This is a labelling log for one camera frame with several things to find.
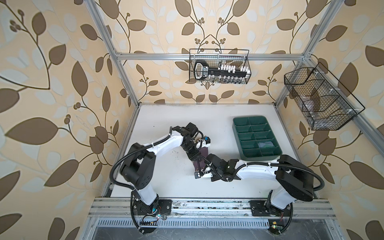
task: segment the green storage tray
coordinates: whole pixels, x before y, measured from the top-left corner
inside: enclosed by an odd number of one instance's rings
[[[283,154],[264,116],[234,118],[233,132],[244,161],[269,161]],[[271,142],[273,147],[260,147],[265,142]]]

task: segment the light blue cloth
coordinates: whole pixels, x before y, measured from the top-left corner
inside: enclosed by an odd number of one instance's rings
[[[259,145],[259,148],[274,147],[274,145],[273,145],[273,143],[271,141],[268,141],[268,142],[258,142],[257,145]]]

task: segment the robotic arm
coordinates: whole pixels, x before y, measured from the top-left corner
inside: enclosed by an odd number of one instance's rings
[[[202,138],[195,142],[198,133]],[[157,208],[159,196],[153,190],[150,181],[152,179],[156,156],[161,156],[175,147],[181,146],[186,151],[192,162],[204,160],[207,165],[205,173],[200,170],[195,173],[196,178],[211,177],[211,181],[241,180],[246,178],[269,179],[278,181],[281,186],[271,190],[265,202],[266,212],[271,214],[280,213],[291,202],[296,199],[312,201],[313,191],[323,188],[323,180],[311,169],[294,160],[288,155],[281,155],[280,159],[268,162],[244,162],[231,159],[228,162],[209,154],[203,157],[199,151],[202,147],[208,147],[210,139],[198,130],[196,125],[189,123],[186,127],[174,127],[164,138],[154,143],[140,145],[135,143],[131,146],[129,153],[124,156],[111,170],[113,183],[113,172],[122,162],[119,173],[132,185],[127,187],[133,190],[133,194],[148,206],[148,212]],[[313,177],[320,180],[321,185],[313,188]]]

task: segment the black wire mesh basket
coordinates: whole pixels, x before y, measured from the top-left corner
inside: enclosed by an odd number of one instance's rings
[[[189,81],[247,84],[252,74],[248,53],[238,49],[190,49]]]
[[[333,73],[319,64],[285,74],[284,84],[312,130],[339,130],[365,107]],[[326,73],[338,81],[337,87],[324,77]],[[350,104],[351,100],[358,106]]]

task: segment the floral wallpaper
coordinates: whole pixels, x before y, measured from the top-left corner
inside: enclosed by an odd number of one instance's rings
[[[312,57],[361,101],[361,114],[384,135],[383,12],[381,0],[345,1]]]
[[[382,133],[383,13],[383,1],[346,0],[312,55],[366,106],[361,114]],[[338,131],[311,131],[291,96],[279,110],[304,164],[325,180],[319,195],[331,202],[344,235],[384,239],[384,157],[352,121]]]
[[[134,107],[82,1],[0,13],[0,239],[73,240]]]
[[[248,84],[189,80],[185,61],[123,61],[128,78],[142,103],[273,103],[284,87],[283,76],[292,61],[250,61]]]
[[[302,53],[327,0],[96,0],[123,53],[248,49]]]

